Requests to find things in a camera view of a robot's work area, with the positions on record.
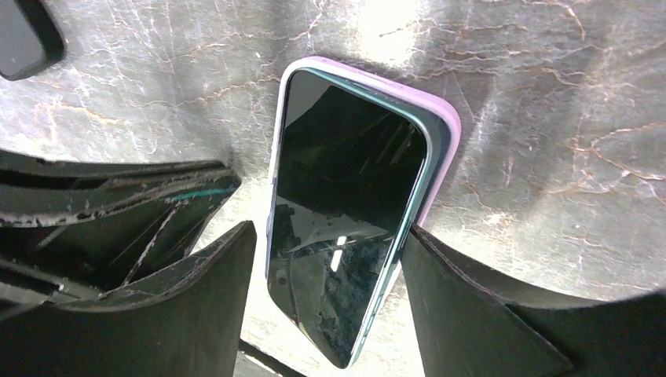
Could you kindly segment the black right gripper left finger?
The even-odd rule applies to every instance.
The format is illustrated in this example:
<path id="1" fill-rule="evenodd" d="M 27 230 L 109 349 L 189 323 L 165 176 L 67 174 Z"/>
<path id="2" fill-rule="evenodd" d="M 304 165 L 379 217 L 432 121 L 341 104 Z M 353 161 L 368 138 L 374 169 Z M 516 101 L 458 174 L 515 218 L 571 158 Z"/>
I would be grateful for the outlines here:
<path id="1" fill-rule="evenodd" d="M 102 299 L 21 309 L 1 322 L 2 375 L 232 375 L 256 241 L 243 221 Z"/>

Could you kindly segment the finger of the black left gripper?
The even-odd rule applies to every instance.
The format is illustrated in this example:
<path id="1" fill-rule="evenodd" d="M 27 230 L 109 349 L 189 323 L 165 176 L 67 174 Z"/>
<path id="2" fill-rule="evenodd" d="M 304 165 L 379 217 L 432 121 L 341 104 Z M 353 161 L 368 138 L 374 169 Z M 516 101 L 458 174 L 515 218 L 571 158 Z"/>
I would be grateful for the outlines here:
<path id="1" fill-rule="evenodd" d="M 2 151 L 2 306 L 97 300 L 182 260 L 240 184 L 215 160 L 75 163 Z"/>

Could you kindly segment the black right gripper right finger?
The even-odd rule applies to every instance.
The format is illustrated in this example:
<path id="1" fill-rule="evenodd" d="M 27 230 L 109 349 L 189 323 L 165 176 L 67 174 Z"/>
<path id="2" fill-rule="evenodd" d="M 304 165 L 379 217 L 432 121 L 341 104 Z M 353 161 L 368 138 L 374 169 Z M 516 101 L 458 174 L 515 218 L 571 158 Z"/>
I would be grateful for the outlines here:
<path id="1" fill-rule="evenodd" d="M 665 291 L 597 301 L 537 287 L 413 225 L 401 258 L 428 376 L 662 376 Z"/>

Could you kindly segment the black phone silver edge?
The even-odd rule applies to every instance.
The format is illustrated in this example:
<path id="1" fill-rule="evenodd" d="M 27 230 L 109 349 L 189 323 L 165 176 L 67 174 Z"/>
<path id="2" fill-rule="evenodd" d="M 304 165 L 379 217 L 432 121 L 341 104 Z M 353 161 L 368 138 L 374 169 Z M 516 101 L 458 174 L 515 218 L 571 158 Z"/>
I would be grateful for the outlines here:
<path id="1" fill-rule="evenodd" d="M 64 56 L 64 40 L 44 2 L 1 0 L 1 77 L 26 79 Z"/>

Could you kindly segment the lilac phone case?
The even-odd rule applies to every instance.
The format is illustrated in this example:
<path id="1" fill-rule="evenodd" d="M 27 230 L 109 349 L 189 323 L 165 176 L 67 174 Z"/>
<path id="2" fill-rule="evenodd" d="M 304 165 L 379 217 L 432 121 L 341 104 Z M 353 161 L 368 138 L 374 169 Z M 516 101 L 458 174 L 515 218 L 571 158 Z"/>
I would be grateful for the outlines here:
<path id="1" fill-rule="evenodd" d="M 364 88 L 372 88 L 388 97 L 414 105 L 420 110 L 427 110 L 444 122 L 444 125 L 450 133 L 448 147 L 435 166 L 434 175 L 429 183 L 422 205 L 412 223 L 413 225 L 421 226 L 426 219 L 430 207 L 434 202 L 459 147 L 462 127 L 458 112 L 446 100 L 433 94 L 406 86 L 399 82 L 385 79 L 381 76 L 362 71 L 358 68 L 326 57 L 310 56 L 298 59 L 287 66 L 280 79 L 268 175 L 269 187 L 272 190 L 276 190 L 278 159 L 281 138 L 284 131 L 284 120 L 286 119 L 287 89 L 289 86 L 289 80 L 297 70 L 302 68 L 315 68 L 344 79 L 349 79 L 353 83 L 359 84 Z"/>

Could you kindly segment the black phone teal edge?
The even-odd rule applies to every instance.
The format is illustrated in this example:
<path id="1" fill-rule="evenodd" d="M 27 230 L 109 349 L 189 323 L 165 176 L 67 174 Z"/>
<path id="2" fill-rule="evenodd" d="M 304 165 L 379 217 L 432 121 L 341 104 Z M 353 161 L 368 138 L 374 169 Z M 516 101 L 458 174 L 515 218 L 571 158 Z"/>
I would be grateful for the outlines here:
<path id="1" fill-rule="evenodd" d="M 337 368 L 360 354 L 449 137 L 436 115 L 349 79 L 289 80 L 267 291 Z"/>

